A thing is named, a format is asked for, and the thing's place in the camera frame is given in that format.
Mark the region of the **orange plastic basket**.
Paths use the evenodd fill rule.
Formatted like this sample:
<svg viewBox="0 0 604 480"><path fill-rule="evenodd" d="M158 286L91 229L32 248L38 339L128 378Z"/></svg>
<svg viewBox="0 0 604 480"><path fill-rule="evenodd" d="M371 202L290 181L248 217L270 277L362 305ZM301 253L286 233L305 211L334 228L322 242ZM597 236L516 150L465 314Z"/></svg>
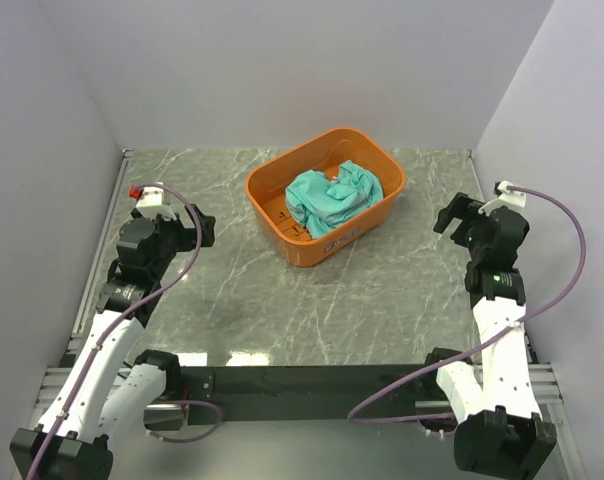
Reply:
<svg viewBox="0 0 604 480"><path fill-rule="evenodd" d="M255 168L246 193L282 256L311 267L380 224L405 184L367 135L336 128Z"/></svg>

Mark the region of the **teal t shirt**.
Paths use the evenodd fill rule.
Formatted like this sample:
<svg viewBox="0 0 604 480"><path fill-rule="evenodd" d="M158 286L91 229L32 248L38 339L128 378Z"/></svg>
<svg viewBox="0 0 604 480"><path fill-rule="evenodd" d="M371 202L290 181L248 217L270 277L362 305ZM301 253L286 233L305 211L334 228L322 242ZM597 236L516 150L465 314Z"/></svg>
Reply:
<svg viewBox="0 0 604 480"><path fill-rule="evenodd" d="M316 240L379 203L384 192L372 172L347 160L333 179L316 170L301 173L284 198L293 219Z"/></svg>

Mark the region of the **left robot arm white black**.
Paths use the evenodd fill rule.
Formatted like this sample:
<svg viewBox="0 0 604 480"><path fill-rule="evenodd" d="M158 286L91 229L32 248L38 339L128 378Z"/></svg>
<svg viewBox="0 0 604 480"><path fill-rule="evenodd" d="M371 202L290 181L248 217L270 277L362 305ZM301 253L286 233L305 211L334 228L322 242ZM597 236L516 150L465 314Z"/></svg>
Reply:
<svg viewBox="0 0 604 480"><path fill-rule="evenodd" d="M60 392L33 429L10 444L24 479L106 479L114 454L132 429L144 427L154 400L180 404L179 358L147 350L120 386L114 384L162 293L175 256L215 241L216 220L196 205L168 216L138 207L119 230L116 257L103 284L91 329Z"/></svg>

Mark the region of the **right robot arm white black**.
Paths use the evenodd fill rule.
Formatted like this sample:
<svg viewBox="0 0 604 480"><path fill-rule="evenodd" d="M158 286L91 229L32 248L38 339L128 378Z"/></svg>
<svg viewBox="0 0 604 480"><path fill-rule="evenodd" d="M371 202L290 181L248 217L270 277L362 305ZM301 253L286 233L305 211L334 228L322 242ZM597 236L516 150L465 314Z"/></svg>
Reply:
<svg viewBox="0 0 604 480"><path fill-rule="evenodd" d="M426 395L450 402L457 467L498 479L534 478L557 442L533 392L521 322L526 295L515 262L529 232L523 206L506 193L483 203L459 192L439 211L435 232L459 220L451 239L470 255L464 282L484 346L482 371L457 360L420 377Z"/></svg>

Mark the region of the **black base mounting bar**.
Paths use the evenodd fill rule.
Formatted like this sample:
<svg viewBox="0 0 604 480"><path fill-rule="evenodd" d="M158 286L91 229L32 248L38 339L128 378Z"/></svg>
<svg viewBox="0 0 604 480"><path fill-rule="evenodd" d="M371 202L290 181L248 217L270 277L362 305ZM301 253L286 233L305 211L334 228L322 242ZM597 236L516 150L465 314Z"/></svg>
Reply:
<svg viewBox="0 0 604 480"><path fill-rule="evenodd" d="M189 398L219 407L226 422L340 420L407 365L183 367Z"/></svg>

